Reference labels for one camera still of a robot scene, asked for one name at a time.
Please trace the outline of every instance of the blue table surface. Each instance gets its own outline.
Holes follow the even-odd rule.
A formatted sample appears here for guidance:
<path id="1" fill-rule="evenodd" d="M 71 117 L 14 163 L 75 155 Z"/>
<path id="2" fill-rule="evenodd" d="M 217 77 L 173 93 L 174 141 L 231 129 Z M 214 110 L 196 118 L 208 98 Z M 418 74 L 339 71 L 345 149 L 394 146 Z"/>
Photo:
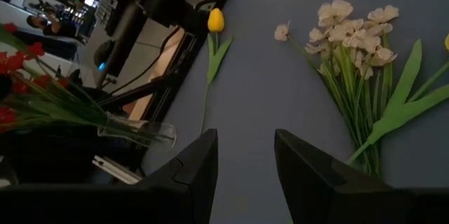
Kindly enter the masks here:
<path id="1" fill-rule="evenodd" d="M 398 53 L 395 80 L 413 43 L 424 54 L 414 90 L 449 59 L 443 41 L 449 32 L 449 0 L 346 0 L 352 17 L 366 18 L 388 4 L 400 10 L 393 22 L 392 50 Z M 276 26 L 290 20 L 302 44 L 317 26 L 320 5 L 332 0 L 229 0 L 222 38 L 234 43 L 210 88 L 205 128 L 219 134 L 219 175 L 211 223 L 287 223 L 287 204 L 276 172 L 274 130 L 298 137 L 344 161 L 354 151 L 343 119 L 318 75 L 291 44 L 275 41 Z M 166 122 L 176 126 L 171 152 L 149 151 L 154 171 L 199 135 L 206 87 L 205 45 L 182 85 Z M 444 74 L 437 86 L 449 83 Z M 394 187 L 449 187 L 449 102 L 390 133 L 382 144 L 386 182 Z"/>

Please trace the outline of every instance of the clear glass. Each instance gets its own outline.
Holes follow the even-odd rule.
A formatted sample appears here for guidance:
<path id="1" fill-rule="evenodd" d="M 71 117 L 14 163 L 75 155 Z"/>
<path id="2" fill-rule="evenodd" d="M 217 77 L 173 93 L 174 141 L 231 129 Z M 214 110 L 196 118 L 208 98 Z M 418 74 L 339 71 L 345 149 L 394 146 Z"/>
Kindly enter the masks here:
<path id="1" fill-rule="evenodd" d="M 176 128 L 167 123 L 134 121 L 107 113 L 105 126 L 98 127 L 98 136 L 123 138 L 144 147 L 169 151 L 176 143 Z"/>

